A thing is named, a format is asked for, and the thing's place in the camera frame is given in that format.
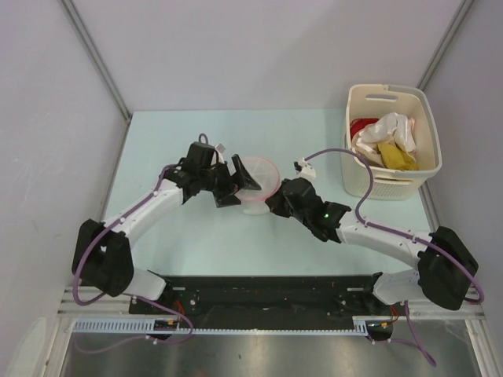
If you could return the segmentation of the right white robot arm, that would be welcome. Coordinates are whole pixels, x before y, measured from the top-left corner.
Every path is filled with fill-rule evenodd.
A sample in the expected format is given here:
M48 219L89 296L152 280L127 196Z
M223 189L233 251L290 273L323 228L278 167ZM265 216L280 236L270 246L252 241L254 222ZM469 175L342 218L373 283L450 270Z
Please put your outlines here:
M479 265L461 238L447 227L415 233L366 221L349 206L324 201L305 178L283 180L266 205L272 214L294 218L322 242L366 247L408 265L400 273L373 275L362 296L364 309L372 315L418 298L456 311L474 285Z

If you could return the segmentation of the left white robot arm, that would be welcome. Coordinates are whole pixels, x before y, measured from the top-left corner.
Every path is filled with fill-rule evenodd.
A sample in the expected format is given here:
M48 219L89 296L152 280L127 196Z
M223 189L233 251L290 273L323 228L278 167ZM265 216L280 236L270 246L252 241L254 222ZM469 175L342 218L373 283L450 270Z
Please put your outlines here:
M101 296L142 297L155 313L168 312L174 296L166 290L166 280L136 267L132 248L163 216L200 192L211 193L217 207L230 207L240 204L240 190L261 189L239 155L231 162L229 167L216 147L195 141L186 156L162 169L154 188L132 206L106 221L83 222L72 262L75 301L87 304L79 297L79 285L85 283Z

